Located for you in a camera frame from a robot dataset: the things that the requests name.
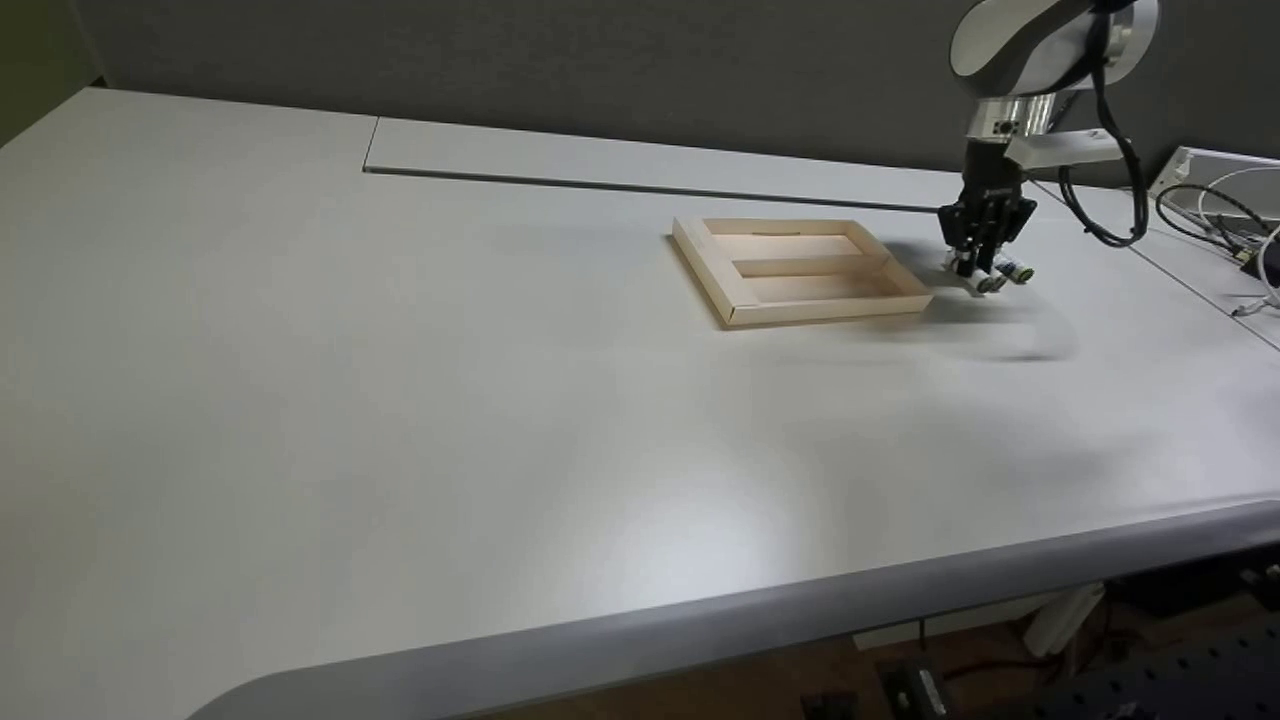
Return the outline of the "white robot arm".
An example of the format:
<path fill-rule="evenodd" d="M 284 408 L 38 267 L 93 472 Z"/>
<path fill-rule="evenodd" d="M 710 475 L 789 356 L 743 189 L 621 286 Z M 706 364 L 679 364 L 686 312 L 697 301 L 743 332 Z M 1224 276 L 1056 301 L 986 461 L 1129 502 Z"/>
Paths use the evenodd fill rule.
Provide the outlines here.
<path fill-rule="evenodd" d="M 1067 214 L 1107 248 L 1149 232 L 1149 179 L 1107 90 L 1129 81 L 1160 29 L 1160 0 L 978 0 L 954 36 L 954 77 L 974 94 L 966 185 L 939 210 L 944 245 L 966 267 L 994 267 L 1038 203 L 1028 172 L 1054 172 Z M 1119 163 L 1132 193 L 1132 232 L 1097 224 L 1071 172 Z"/>

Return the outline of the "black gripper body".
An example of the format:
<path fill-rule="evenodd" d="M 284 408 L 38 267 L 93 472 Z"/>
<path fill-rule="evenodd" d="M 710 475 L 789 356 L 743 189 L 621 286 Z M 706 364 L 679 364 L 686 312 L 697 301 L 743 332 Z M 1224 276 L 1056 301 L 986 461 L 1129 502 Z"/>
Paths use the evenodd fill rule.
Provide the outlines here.
<path fill-rule="evenodd" d="M 944 245 L 955 254 L 998 254 L 1019 237 L 1038 203 L 1025 196 L 1025 168 L 1005 143 L 966 143 L 966 189 L 939 210 Z"/>

